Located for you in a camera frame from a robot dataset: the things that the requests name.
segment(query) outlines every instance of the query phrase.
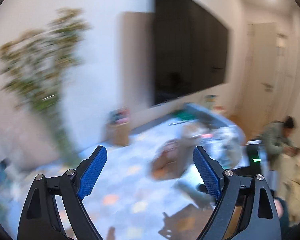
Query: green jacket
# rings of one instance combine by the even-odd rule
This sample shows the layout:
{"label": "green jacket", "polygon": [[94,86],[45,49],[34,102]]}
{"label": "green jacket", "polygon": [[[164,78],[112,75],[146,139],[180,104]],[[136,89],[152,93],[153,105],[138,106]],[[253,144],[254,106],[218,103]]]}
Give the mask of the green jacket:
{"label": "green jacket", "polygon": [[261,134],[261,140],[266,149],[271,168],[273,168],[279,155],[283,153],[284,146],[294,147],[293,142],[289,138],[283,137],[282,129],[282,122],[271,122],[264,127]]}

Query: metal screw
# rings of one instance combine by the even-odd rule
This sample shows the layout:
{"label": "metal screw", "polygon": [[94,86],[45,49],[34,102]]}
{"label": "metal screw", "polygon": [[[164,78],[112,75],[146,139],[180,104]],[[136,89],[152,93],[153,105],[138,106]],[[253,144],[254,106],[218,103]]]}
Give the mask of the metal screw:
{"label": "metal screw", "polygon": [[74,174],[74,170],[73,169],[69,169],[69,170],[66,171],[66,174],[68,176],[72,176]]}
{"label": "metal screw", "polygon": [[40,180],[40,179],[42,179],[43,178],[43,175],[42,174],[38,174],[37,176],[35,176],[35,179],[36,180]]}
{"label": "metal screw", "polygon": [[225,174],[229,177],[231,177],[233,175],[233,172],[231,170],[226,170]]}
{"label": "metal screw", "polygon": [[258,180],[263,180],[264,177],[263,177],[261,174],[257,174],[257,179],[258,179]]}

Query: textured blue pad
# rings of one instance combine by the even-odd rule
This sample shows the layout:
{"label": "textured blue pad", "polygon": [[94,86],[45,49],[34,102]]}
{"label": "textured blue pad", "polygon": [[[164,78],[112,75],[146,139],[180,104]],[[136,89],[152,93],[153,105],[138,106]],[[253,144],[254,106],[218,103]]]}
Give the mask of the textured blue pad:
{"label": "textured blue pad", "polygon": [[107,150],[102,147],[80,179],[78,197],[83,200],[89,196],[107,160]]}
{"label": "textured blue pad", "polygon": [[221,197],[221,186],[219,179],[197,148],[195,148],[193,151],[193,161],[200,173],[209,195],[215,197],[216,200],[219,200]]}

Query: television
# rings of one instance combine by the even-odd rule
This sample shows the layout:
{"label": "television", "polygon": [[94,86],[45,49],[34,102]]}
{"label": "television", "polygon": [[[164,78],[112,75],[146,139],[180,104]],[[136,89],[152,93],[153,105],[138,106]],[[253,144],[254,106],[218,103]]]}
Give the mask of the television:
{"label": "television", "polygon": [[229,30],[193,0],[155,0],[154,105],[224,83]]}

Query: black hair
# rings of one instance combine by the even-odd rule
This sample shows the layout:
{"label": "black hair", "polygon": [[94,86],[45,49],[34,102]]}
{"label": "black hair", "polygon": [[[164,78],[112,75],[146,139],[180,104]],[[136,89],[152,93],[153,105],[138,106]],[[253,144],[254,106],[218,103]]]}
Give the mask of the black hair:
{"label": "black hair", "polygon": [[286,120],[283,123],[283,127],[289,129],[295,128],[294,119],[291,116],[287,116]]}

